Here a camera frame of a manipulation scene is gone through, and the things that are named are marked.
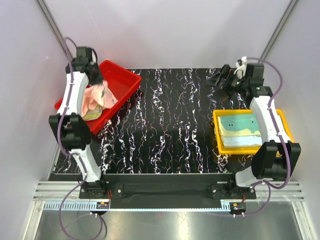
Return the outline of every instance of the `black marble table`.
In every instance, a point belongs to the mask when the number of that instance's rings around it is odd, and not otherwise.
[[[216,69],[133,69],[138,91],[94,135],[91,150],[105,174],[226,173],[250,166],[252,155],[222,155],[215,109],[245,109],[239,95],[225,100],[203,84]],[[73,158],[59,155],[55,174],[79,174]]]

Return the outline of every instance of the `white wall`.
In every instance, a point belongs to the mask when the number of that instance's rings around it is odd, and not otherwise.
[[[125,68],[259,57],[290,0],[46,0],[61,33]]]
[[[300,182],[313,225],[320,237],[320,1],[300,1],[267,60],[283,73],[283,90],[275,99],[284,111],[301,155],[293,172]],[[271,71],[266,84],[277,89],[279,80]]]
[[[48,117],[64,92],[66,60],[35,0],[1,0],[0,43],[0,238],[19,240],[52,162]]]

